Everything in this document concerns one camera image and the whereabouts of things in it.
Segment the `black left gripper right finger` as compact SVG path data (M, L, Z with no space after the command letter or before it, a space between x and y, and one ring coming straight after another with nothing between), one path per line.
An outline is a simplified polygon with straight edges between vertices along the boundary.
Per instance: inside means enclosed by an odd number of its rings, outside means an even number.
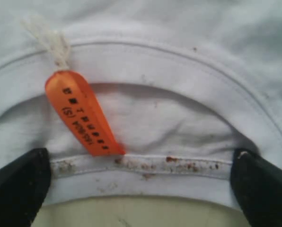
M282 227L282 170L257 153L234 151L230 186L252 227Z

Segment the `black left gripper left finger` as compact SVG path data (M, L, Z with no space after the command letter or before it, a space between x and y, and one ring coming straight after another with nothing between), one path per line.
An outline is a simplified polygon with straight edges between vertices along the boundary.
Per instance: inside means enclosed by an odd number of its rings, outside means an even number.
M51 185L48 150L33 149L0 169L0 227L29 227Z

